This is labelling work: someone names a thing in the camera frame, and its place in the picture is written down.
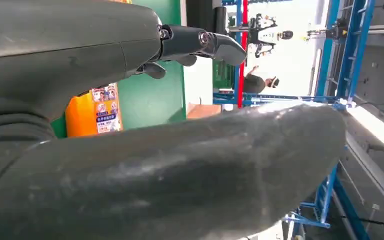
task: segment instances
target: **gray surface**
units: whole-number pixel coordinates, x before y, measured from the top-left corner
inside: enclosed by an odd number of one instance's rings
[[[376,1],[376,5],[383,3],[384,1]],[[375,9],[371,25],[384,25],[384,9]],[[335,70],[332,71],[331,76],[335,76]],[[377,107],[384,111],[384,35],[370,35],[368,38],[356,94],[368,102],[378,104]],[[368,143],[381,145],[354,119],[346,117],[346,121],[348,131],[363,149],[368,148]],[[372,165],[378,166],[384,172],[384,152],[369,150],[368,155],[372,159]],[[369,219],[373,204],[377,204],[380,209],[375,212],[372,220],[384,222],[384,194],[350,152],[343,158],[342,163],[344,169],[338,171],[338,178],[341,180],[358,216]],[[368,227],[368,233],[371,240],[384,240],[384,225],[372,223]]]
[[[19,149],[26,130],[0,142],[0,240],[235,240],[311,194],[345,127],[326,105],[271,103]]]
[[[0,57],[159,40],[157,18],[149,8],[111,1],[1,0]]]

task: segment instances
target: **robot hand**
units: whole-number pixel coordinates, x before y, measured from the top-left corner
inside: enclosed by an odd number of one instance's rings
[[[179,25],[162,25],[159,32],[160,53],[151,59],[151,62],[140,66],[135,74],[145,73],[154,79],[163,78],[166,70],[155,63],[156,61],[177,61],[189,67],[199,56],[236,66],[247,57],[247,52],[241,45],[226,35]]]

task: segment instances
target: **blue pole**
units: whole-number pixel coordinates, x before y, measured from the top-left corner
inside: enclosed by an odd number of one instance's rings
[[[359,219],[359,215],[353,207],[350,199],[345,192],[344,187],[341,184],[341,181],[335,181],[334,184],[335,193],[339,199],[340,204],[345,212],[345,216],[348,219],[349,224],[351,225],[352,231],[359,240],[370,240],[362,222]]]
[[[356,93],[357,84],[359,82],[360,71],[362,69],[363,56],[366,48],[367,37],[369,35],[370,22],[372,14],[375,9],[375,0],[367,0],[366,9],[364,13],[363,24],[360,29],[360,39],[357,46],[357,54],[355,56],[354,69],[351,75],[351,84],[348,93],[348,102],[353,101],[354,94]]]
[[[322,224],[326,223],[326,218],[328,217],[329,206],[331,204],[332,193],[334,191],[335,179],[337,178],[337,169],[338,165],[333,168],[332,172],[327,177],[326,194],[324,195],[323,209],[321,211],[320,217],[320,222]]]
[[[237,0],[236,1],[236,26],[241,26],[242,25],[242,0]],[[236,42],[241,44],[241,33],[237,32],[236,33]],[[238,85],[239,85],[239,66],[234,67],[234,99],[237,101],[238,100]]]
[[[356,35],[353,35],[352,32],[354,32],[358,28],[357,26],[359,26],[360,24],[360,19],[358,19],[359,16],[357,11],[358,11],[358,8],[361,7],[362,5],[363,5],[362,0],[355,0],[352,3],[351,17],[349,18],[349,25],[348,25],[348,36],[346,37],[346,40],[345,40],[342,63],[340,65],[339,77],[337,79],[338,86],[337,86],[336,96],[340,98],[345,98],[345,91],[349,84],[349,82],[346,79],[350,77],[351,66],[353,64],[353,60],[350,57],[354,55],[355,47],[357,44],[357,37],[358,37]]]
[[[329,7],[329,13],[328,13],[329,15],[327,18],[326,27],[330,28],[337,20],[339,5],[340,5],[340,0],[330,1],[330,7]],[[318,71],[317,88],[315,92],[316,96],[325,95],[326,81],[328,79],[328,70],[329,70],[329,65],[331,63],[331,53],[332,53],[333,43],[334,41],[329,38],[327,38],[324,41],[323,52],[321,54],[321,60],[320,60],[321,64],[320,64],[320,69]]]

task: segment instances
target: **person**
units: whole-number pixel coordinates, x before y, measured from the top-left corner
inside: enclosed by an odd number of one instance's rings
[[[111,90],[111,91],[109,92],[108,99],[109,99],[109,100],[115,100],[115,99],[116,99],[116,94],[115,94],[114,90]]]
[[[277,88],[279,85],[279,78],[272,77],[267,78],[266,80],[261,77],[254,75],[253,73],[259,68],[258,65],[254,66],[250,72],[243,79],[243,92],[249,94],[259,94],[266,87],[268,88]]]
[[[101,91],[99,93],[99,101],[100,102],[104,102],[105,101],[105,93],[103,91]]]

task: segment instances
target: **white wall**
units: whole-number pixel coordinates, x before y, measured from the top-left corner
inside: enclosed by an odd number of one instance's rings
[[[267,88],[263,94],[307,95],[311,79],[311,69],[316,53],[313,42],[302,40],[307,35],[309,25],[314,24],[319,0],[293,0],[285,2],[254,3],[248,6],[248,18],[258,13],[263,16],[276,17],[276,32],[291,30],[294,37],[282,40],[275,46],[271,55],[255,58],[254,53],[248,55],[248,66],[245,73],[253,66],[260,68],[255,73],[262,78],[277,76],[279,87]],[[229,11],[236,11],[230,6]]]
[[[187,25],[186,0],[180,0],[180,20]],[[193,66],[183,67],[186,112],[189,104],[213,104],[213,60],[198,57]]]

